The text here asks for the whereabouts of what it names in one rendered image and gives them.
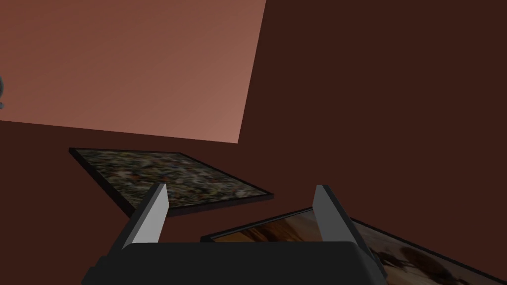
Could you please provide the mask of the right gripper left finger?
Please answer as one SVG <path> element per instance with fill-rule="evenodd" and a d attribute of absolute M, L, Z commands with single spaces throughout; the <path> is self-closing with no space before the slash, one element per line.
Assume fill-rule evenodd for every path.
<path fill-rule="evenodd" d="M 166 184 L 154 184 L 123 229 L 120 249 L 132 243 L 157 243 L 168 213 Z"/>

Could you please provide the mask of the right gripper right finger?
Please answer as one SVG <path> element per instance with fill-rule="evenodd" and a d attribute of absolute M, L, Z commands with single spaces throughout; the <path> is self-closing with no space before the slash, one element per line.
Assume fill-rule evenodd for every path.
<path fill-rule="evenodd" d="M 317 185 L 312 208 L 321 239 L 337 255 L 368 257 L 368 246 L 328 185 Z"/>

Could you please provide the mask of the speckled grey black-framed picture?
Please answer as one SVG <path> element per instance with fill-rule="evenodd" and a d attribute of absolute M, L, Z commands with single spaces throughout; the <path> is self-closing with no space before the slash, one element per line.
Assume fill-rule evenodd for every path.
<path fill-rule="evenodd" d="M 182 152 L 69 148 L 70 155 L 127 215 L 153 184 L 164 184 L 169 216 L 266 201 L 274 194 Z"/>

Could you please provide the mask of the brown orange black-framed picture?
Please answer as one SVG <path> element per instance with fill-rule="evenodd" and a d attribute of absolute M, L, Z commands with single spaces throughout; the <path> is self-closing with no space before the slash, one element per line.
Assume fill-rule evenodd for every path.
<path fill-rule="evenodd" d="M 378 257 L 388 285 L 507 285 L 507 281 L 445 258 L 354 219 L 353 224 Z M 201 242 L 321 241 L 312 208 L 212 233 Z"/>

